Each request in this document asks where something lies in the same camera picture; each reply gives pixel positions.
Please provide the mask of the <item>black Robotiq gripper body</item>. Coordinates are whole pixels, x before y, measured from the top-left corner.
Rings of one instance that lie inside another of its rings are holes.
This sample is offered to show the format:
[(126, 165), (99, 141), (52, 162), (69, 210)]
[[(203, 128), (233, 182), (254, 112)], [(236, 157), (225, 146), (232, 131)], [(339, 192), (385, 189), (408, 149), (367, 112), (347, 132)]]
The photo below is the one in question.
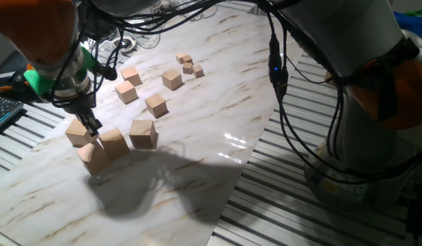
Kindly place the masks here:
[(73, 98), (64, 107), (67, 113), (74, 115), (93, 115), (95, 107), (95, 99), (93, 94), (84, 94)]

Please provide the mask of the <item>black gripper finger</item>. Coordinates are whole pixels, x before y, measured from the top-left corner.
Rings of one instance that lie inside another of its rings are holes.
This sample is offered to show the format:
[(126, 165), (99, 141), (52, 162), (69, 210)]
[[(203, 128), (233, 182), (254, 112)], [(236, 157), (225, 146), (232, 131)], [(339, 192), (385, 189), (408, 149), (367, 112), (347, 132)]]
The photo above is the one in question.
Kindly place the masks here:
[(98, 130), (102, 127), (102, 124), (93, 113), (79, 113), (76, 116), (91, 136), (99, 134)]

